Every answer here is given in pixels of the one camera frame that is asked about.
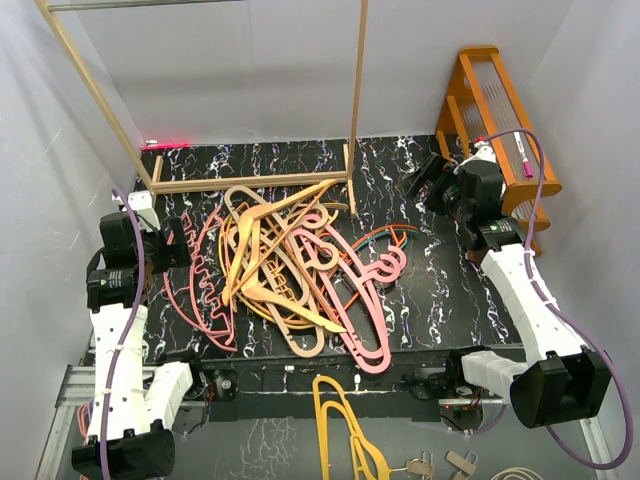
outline red glowing strip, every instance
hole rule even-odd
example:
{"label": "red glowing strip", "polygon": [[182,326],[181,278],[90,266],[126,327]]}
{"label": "red glowing strip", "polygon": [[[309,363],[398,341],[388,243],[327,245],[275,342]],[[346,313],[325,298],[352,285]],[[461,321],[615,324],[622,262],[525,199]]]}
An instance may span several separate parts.
{"label": "red glowing strip", "polygon": [[156,143],[155,145],[145,145],[140,150],[154,150],[156,148],[189,148],[190,143]]}

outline white wall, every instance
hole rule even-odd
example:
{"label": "white wall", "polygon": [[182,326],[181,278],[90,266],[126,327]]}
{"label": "white wall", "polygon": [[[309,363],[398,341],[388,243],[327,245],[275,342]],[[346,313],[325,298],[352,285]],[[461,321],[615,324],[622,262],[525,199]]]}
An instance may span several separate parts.
{"label": "white wall", "polygon": [[[433,133],[456,52],[496,44],[525,86],[573,0],[371,0],[361,136]],[[360,0],[79,13],[146,140],[346,137]]]}
{"label": "white wall", "polygon": [[[141,137],[77,18],[69,29]],[[0,3],[0,478],[31,479],[67,364],[89,338],[84,272],[134,170],[31,1]]]}
{"label": "white wall", "polygon": [[[640,424],[638,112],[640,4],[576,0],[523,92],[531,120],[564,184],[545,201],[542,274],[561,307],[608,350]],[[623,440],[613,389],[600,419],[615,456]],[[620,470],[637,478],[636,447]]]}

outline black and white marble pattern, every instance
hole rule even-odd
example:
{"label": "black and white marble pattern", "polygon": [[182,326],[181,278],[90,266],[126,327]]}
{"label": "black and white marble pattern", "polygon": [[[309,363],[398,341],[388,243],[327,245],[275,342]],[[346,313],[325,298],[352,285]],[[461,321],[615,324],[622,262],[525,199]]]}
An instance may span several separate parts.
{"label": "black and white marble pattern", "polygon": [[[156,150],[145,152],[143,162],[151,170],[156,155],[163,154],[163,180],[332,171],[344,168],[343,144],[342,140],[331,140]],[[519,343],[496,290],[465,260],[455,223],[426,210],[421,198],[405,199],[398,189],[400,178],[423,162],[429,152],[438,151],[435,138],[371,138],[360,140],[358,146],[354,174],[357,216],[341,213],[334,223],[336,229],[350,242],[389,223],[407,223],[420,229],[405,248],[408,262],[404,273],[394,286],[379,292],[391,351]],[[277,201],[297,190],[266,188],[258,193],[268,201]],[[334,187],[325,199],[346,202],[346,187]],[[165,225],[169,217],[179,217],[186,211],[200,231],[216,205],[224,205],[223,192],[159,196],[156,210]],[[224,206],[221,214],[227,214]],[[217,240],[217,231],[212,230],[203,252],[220,292],[224,279]],[[381,246],[379,243],[362,250],[365,262],[376,260]],[[188,269],[172,272],[174,290],[188,285],[187,278]],[[147,361],[153,362],[162,352],[188,346],[204,359],[230,356],[177,315],[162,295],[162,287],[162,277],[158,276],[149,295],[150,315],[144,336]],[[192,314],[188,292],[178,293],[176,299],[187,314]],[[364,312],[354,306],[350,314],[356,328],[360,326],[365,344],[375,345]],[[260,358],[290,354],[278,329],[242,305],[236,315],[236,329],[238,352],[231,356]],[[300,340],[307,344],[313,341],[305,336]],[[325,351],[346,353],[337,337],[328,339]]]}

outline wooden pole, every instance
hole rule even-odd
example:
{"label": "wooden pole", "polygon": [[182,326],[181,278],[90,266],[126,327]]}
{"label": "wooden pole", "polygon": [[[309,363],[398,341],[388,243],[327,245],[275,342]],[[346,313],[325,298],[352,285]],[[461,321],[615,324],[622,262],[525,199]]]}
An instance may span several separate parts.
{"label": "wooden pole", "polygon": [[[364,42],[367,35],[367,16],[369,12],[369,0],[360,0],[360,27],[358,30],[358,58],[356,61],[356,84],[353,92],[353,115],[351,117],[351,137],[349,138],[349,152],[346,162],[347,186],[353,192],[353,167],[356,152],[356,133],[358,130],[358,112],[360,110],[360,85],[362,83],[362,59],[364,57]],[[352,205],[351,214],[355,214],[355,202],[350,198]]]}
{"label": "wooden pole", "polygon": [[138,152],[129,141],[129,137],[127,137],[126,133],[124,133],[124,130],[122,129],[122,125],[120,125],[120,122],[118,122],[118,119],[116,118],[113,111],[111,110],[111,107],[109,107],[107,100],[104,98],[104,95],[102,94],[102,92],[100,91],[100,88],[98,87],[98,83],[96,82],[95,78],[93,78],[93,75],[91,75],[91,72],[89,71],[89,67],[84,62],[84,60],[82,59],[82,55],[80,55],[80,52],[78,52],[75,45],[71,41],[71,37],[65,30],[64,26],[62,25],[62,22],[58,17],[56,17],[55,14],[49,11],[45,0],[34,0],[34,1],[36,3],[36,6],[38,7],[38,10],[40,10],[40,13],[46,20],[47,24],[49,25],[49,28],[58,39],[58,42],[60,42],[60,45],[62,45],[62,48],[64,49],[64,51],[69,56],[69,60],[71,60],[71,63],[73,64],[76,71],[80,75],[80,78],[82,78],[82,81],[84,82],[87,89],[89,90],[89,93],[95,100],[96,104],[98,105],[98,108],[104,115],[104,118],[107,120],[107,123],[109,123],[109,125],[113,129],[114,133],[116,134],[116,137],[118,137],[118,140],[120,141],[120,144],[122,145],[125,152],[133,162],[134,166],[136,167],[136,170],[138,171],[138,175],[140,175],[140,178],[144,182],[147,189],[150,190],[152,193],[155,193],[153,191],[153,184],[151,182],[151,177],[147,173],[147,170],[144,168],[144,165],[140,160],[140,156]]}

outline wooden rack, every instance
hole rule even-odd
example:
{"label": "wooden rack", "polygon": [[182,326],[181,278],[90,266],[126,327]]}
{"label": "wooden rack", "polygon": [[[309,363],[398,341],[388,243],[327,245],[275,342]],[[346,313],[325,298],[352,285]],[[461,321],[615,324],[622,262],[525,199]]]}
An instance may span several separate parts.
{"label": "wooden rack", "polygon": [[[449,157],[446,134],[457,134],[464,156],[469,157],[469,142],[474,138],[516,127],[533,130],[498,49],[484,46],[460,50],[436,126],[442,155]],[[522,160],[513,136],[497,138],[491,143],[507,185],[503,213],[516,217],[526,229],[538,183],[539,161],[535,145],[530,138],[525,140],[522,136],[525,153],[535,170],[534,178],[528,179],[522,171]],[[545,157],[542,196],[555,195],[561,189],[562,185]],[[535,229],[545,230],[550,225],[544,208],[540,206]]]}
{"label": "wooden rack", "polygon": [[87,64],[79,53],[78,49],[74,45],[71,37],[67,33],[66,29],[62,25],[62,22],[56,15],[56,12],[67,12],[75,10],[101,10],[109,8],[133,8],[133,7],[158,7],[162,5],[186,5],[195,3],[216,3],[221,1],[232,0],[157,0],[141,1],[141,0],[129,0],[121,2],[99,2],[99,3],[85,3],[85,4],[66,4],[66,5],[49,5],[46,0],[34,0],[40,13],[46,20],[49,28],[56,36],[60,45],[62,45],[64,51],[69,56],[71,63],[75,67],[76,71],[82,78],[82,81],[86,85],[89,93],[95,100],[98,108],[104,115],[105,119],[113,129],[118,138],[118,141],[124,148],[125,152],[133,162],[138,175],[145,187],[154,194],[169,194],[169,193],[189,193],[189,192],[204,192],[213,190],[226,190],[233,185],[242,184],[250,188],[260,187],[285,187],[294,185],[311,185],[320,183],[323,180],[335,179],[339,183],[347,184],[347,192],[349,197],[349,206],[351,214],[356,213],[356,204],[353,193],[353,164],[354,154],[356,148],[356,132],[358,127],[358,110],[360,105],[360,84],[362,82],[362,60],[364,57],[364,44],[366,36],[367,26],[367,14],[369,8],[369,0],[360,0],[360,24],[358,33],[358,54],[356,58],[356,77],[355,88],[353,96],[353,114],[351,119],[351,134],[349,136],[348,145],[344,146],[344,162],[345,168],[341,171],[335,172],[309,172],[309,173],[293,173],[287,175],[267,175],[267,176],[252,176],[252,177],[230,177],[230,178],[212,178],[201,180],[160,180],[160,174],[162,172],[162,157],[158,157],[154,167],[152,176],[149,175],[146,168],[140,160],[139,149],[135,148],[129,138],[127,137],[124,129],[118,122],[113,110],[109,106],[109,103],[105,99],[102,91],[98,87],[98,83],[89,71]]}

